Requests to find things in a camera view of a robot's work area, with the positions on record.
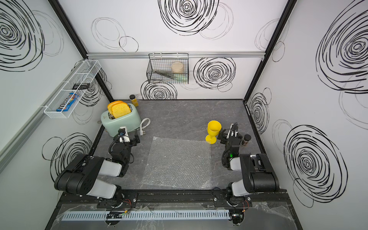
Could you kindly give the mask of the yellow plastic wine glass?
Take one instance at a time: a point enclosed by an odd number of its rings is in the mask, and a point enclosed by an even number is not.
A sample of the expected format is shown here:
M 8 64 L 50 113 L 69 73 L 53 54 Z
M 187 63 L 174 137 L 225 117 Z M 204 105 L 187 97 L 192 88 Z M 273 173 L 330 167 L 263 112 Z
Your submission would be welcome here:
M 208 123 L 206 142 L 209 144 L 215 144 L 217 141 L 217 135 L 220 133 L 222 125 L 216 120 L 212 120 Z

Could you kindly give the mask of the clear bubble wrap sheet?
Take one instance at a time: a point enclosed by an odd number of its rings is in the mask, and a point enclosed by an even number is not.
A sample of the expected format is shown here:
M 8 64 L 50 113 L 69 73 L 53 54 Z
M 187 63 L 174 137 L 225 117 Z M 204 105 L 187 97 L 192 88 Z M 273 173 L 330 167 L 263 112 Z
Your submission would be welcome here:
M 208 189 L 211 149 L 206 141 L 154 137 L 142 183 L 154 187 Z

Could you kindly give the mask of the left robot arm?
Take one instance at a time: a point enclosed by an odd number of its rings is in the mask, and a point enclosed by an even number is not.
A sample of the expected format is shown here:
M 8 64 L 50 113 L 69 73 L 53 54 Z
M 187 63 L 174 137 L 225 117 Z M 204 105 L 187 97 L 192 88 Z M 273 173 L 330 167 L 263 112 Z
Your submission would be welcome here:
M 98 179 L 99 176 L 124 177 L 129 165 L 134 162 L 131 149 L 140 143 L 138 132 L 130 138 L 125 126 L 120 127 L 108 148 L 110 158 L 77 155 L 57 176 L 54 188 L 75 195 L 88 195 L 112 199 L 118 195 L 120 186 Z

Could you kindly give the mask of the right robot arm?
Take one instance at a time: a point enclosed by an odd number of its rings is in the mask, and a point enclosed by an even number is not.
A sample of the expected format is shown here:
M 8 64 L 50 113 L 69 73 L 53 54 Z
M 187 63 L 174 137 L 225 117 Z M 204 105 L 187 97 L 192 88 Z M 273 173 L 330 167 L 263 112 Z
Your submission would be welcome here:
M 249 134 L 241 135 L 238 124 L 233 123 L 219 133 L 218 139 L 225 145 L 221 163 L 229 171 L 241 172 L 242 179 L 229 183 L 229 196 L 248 196 L 257 193 L 276 193 L 280 185 L 276 173 L 265 153 L 241 153 L 243 147 L 251 140 Z

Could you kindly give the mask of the dark spice jar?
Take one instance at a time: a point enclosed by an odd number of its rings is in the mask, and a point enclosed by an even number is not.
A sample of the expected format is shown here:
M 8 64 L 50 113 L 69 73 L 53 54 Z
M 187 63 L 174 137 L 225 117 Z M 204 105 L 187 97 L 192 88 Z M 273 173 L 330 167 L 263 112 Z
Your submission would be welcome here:
M 250 142 L 251 139 L 252 139 L 251 135 L 245 134 L 241 140 L 241 145 L 245 147 Z

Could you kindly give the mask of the mint green toaster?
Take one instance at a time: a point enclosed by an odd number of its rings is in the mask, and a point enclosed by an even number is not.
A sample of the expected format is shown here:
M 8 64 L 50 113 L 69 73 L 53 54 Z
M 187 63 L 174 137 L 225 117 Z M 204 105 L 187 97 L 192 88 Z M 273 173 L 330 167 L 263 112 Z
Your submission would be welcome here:
M 140 127 L 141 118 L 136 107 L 131 103 L 128 106 L 131 109 L 131 113 L 119 118 L 110 119 L 108 111 L 101 114 L 102 125 L 111 137 L 117 135 L 121 127 L 126 127 L 127 132 L 134 131 Z

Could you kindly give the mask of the yellow toast slice front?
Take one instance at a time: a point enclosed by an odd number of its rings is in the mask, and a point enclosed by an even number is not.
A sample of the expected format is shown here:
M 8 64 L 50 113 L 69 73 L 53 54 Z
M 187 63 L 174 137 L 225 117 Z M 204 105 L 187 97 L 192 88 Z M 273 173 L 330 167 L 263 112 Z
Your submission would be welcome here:
M 121 103 L 121 104 L 114 105 L 112 107 L 112 111 L 113 111 L 112 115 L 114 118 L 123 117 L 131 113 L 131 109 L 127 103 L 126 104 Z

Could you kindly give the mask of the yellow toast slice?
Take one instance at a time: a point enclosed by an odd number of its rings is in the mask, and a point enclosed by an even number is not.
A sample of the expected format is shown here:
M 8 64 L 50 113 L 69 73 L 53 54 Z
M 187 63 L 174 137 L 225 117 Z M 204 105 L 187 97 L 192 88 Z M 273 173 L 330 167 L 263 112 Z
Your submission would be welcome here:
M 114 118 L 123 117 L 131 113 L 131 109 L 127 103 L 126 104 L 121 103 L 121 104 L 114 105 L 112 107 L 112 111 L 113 111 L 112 115 Z
M 113 114 L 113 111 L 112 111 L 112 107 L 114 106 L 114 105 L 117 105 L 117 104 L 126 104 L 125 102 L 123 102 L 123 101 L 114 101 L 114 102 L 111 102 L 108 106 L 107 106 L 107 109 L 108 109 L 108 111 L 109 111 L 109 113 L 112 115 Z

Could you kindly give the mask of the yellow liquid jar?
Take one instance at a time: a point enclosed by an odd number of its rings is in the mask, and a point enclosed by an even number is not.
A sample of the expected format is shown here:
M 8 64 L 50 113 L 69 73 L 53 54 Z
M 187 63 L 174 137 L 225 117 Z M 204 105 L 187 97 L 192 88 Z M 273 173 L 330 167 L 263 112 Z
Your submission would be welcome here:
M 135 107 L 138 107 L 139 106 L 139 103 L 138 103 L 138 100 L 136 98 L 136 96 L 134 94 L 131 94 L 129 96 L 129 99 L 131 101 L 131 103 L 135 106 Z

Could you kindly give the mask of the yellow toast slice rear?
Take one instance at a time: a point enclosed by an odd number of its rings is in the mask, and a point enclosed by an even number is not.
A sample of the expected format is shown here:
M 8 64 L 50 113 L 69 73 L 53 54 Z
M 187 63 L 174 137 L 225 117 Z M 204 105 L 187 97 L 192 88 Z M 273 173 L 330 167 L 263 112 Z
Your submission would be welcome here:
M 107 109 L 108 109 L 108 111 L 109 111 L 109 113 L 112 115 L 113 114 L 113 111 L 112 111 L 112 107 L 114 106 L 114 105 L 117 105 L 117 104 L 126 104 L 125 102 L 123 102 L 123 101 L 114 101 L 114 102 L 111 102 L 108 106 L 107 106 Z

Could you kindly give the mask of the black small box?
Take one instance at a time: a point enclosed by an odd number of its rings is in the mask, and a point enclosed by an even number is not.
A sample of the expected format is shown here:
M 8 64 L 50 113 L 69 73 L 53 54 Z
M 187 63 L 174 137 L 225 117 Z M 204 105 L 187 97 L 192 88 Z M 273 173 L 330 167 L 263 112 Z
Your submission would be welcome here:
M 76 83 L 74 84 L 72 90 L 88 90 L 90 85 L 90 83 Z

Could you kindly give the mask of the blue snack packet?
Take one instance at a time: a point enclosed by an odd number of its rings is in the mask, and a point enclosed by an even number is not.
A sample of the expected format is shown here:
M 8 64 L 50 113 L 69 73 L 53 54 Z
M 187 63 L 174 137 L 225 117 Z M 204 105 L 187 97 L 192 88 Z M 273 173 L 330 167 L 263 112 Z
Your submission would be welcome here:
M 70 107 L 77 101 L 79 95 L 76 93 L 69 93 L 61 105 L 56 109 L 57 112 L 67 112 Z

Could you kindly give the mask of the cream ceramic bowl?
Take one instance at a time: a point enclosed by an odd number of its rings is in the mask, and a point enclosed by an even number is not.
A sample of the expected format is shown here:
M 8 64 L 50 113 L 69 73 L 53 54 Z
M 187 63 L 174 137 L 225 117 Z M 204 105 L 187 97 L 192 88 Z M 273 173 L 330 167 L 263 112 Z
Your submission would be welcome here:
M 171 64 L 172 73 L 184 73 L 184 64 L 181 62 L 174 62 Z

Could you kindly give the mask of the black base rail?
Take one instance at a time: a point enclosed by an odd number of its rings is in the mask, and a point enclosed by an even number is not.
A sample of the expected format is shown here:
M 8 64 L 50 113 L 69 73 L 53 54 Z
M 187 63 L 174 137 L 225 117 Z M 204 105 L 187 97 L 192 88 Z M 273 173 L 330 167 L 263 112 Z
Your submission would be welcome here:
M 231 196 L 226 189 L 210 190 L 122 190 L 117 198 L 106 199 L 87 195 L 62 194 L 57 207 L 62 205 L 96 204 L 108 209 L 138 208 L 143 205 L 199 203 L 216 208 L 241 209 L 252 207 L 258 202 L 289 202 L 286 190 L 277 193 L 258 193 L 245 196 Z

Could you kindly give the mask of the left wall aluminium rail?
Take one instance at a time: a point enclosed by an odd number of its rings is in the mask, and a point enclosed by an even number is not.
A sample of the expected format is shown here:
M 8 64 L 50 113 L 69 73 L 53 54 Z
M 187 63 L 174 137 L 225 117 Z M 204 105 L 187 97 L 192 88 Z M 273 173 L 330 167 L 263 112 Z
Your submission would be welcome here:
M 73 73 L 79 68 L 85 59 L 81 59 L 75 63 L 70 73 L 65 79 L 57 86 L 57 88 L 51 93 L 50 96 L 39 106 L 26 123 L 16 132 L 16 134 L 10 139 L 10 141 L 1 150 L 1 173 L 12 161 L 14 156 L 19 152 L 23 145 L 28 141 L 30 136 L 39 127 L 42 121 L 45 119 L 44 110 L 49 106 L 51 101 L 59 94 L 63 86 L 72 77 Z

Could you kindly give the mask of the black corner frame post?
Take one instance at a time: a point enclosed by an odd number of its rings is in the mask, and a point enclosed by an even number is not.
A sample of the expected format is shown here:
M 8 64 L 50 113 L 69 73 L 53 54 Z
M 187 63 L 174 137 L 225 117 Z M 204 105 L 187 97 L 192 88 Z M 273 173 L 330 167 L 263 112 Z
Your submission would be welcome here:
M 275 28 L 272 36 L 271 36 L 271 39 L 268 43 L 268 46 L 265 50 L 264 58 L 260 62 L 259 66 L 258 66 L 258 68 L 255 72 L 255 75 L 254 75 L 254 77 L 253 77 L 253 79 L 250 83 L 250 86 L 247 90 L 247 93 L 246 93 L 246 95 L 243 99 L 244 103 L 247 103 L 250 100 L 251 94 L 252 94 L 253 90 L 255 89 L 255 87 L 256 87 L 256 85 L 257 85 L 257 83 L 258 83 L 258 81 L 259 81 L 259 79 L 260 79 L 260 77 L 263 73 L 263 70 L 265 69 L 266 64 L 268 63 L 268 60 L 271 57 L 271 54 L 272 54 L 272 52 L 273 52 L 273 50 L 274 50 L 274 48 L 275 48 L 275 46 L 278 42 L 278 39 L 281 37 L 281 33 L 283 32 L 284 27 L 285 27 L 290 15 L 291 15 L 296 3 L 297 3 L 297 0 L 287 1 L 287 4 L 286 4 L 286 6 L 283 10 L 283 13 L 282 13 L 282 15 L 281 15 L 281 17 L 278 21 L 278 24 L 277 24 L 277 26 L 276 26 L 276 28 Z

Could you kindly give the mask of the black left corner post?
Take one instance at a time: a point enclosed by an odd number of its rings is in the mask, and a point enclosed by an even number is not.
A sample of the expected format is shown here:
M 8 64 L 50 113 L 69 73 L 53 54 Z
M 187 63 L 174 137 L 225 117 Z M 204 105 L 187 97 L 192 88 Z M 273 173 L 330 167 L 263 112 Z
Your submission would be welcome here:
M 74 27 L 72 26 L 70 20 L 68 19 L 65 11 L 63 10 L 61 4 L 57 0 L 48 0 L 49 4 L 51 5 L 53 11 L 57 15 L 58 19 L 62 23 L 64 29 L 66 30 L 67 34 L 69 35 L 70 39 L 72 40 L 73 44 L 75 45 L 76 49 L 78 50 L 79 54 L 83 59 L 87 59 L 87 50 L 83 45 L 82 41 L 80 40 L 79 36 L 77 35 Z M 108 101 L 111 103 L 114 101 L 110 90 L 108 90 L 105 82 L 102 80 L 101 74 L 97 74 L 95 79 L 97 80 L 98 85 L 102 89 L 103 93 L 105 94 Z

